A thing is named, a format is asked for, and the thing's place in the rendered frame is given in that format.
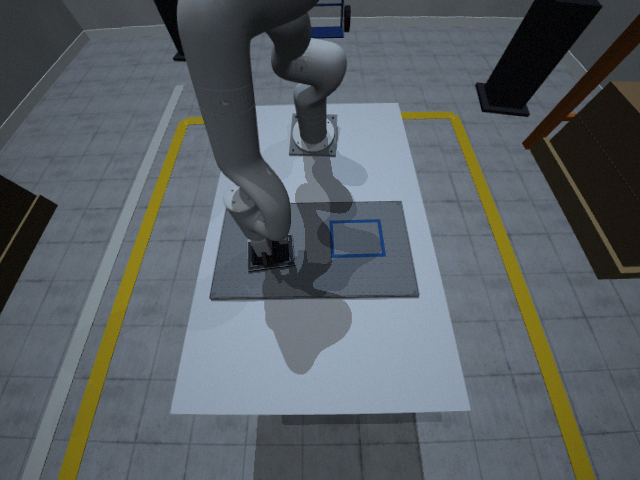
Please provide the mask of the blue tape outline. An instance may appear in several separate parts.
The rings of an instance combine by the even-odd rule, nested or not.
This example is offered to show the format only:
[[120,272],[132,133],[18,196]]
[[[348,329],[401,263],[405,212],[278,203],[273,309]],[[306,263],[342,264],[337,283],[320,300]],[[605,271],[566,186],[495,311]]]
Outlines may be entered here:
[[[375,254],[340,254],[334,255],[334,237],[333,237],[333,223],[368,223],[368,222],[377,222],[378,230],[380,236],[381,250],[382,253]],[[385,246],[383,240],[383,233],[381,227],[380,219],[371,219],[371,220],[335,220],[329,221],[330,225],[330,247],[331,247],[331,258],[352,258],[352,257],[386,257]]]

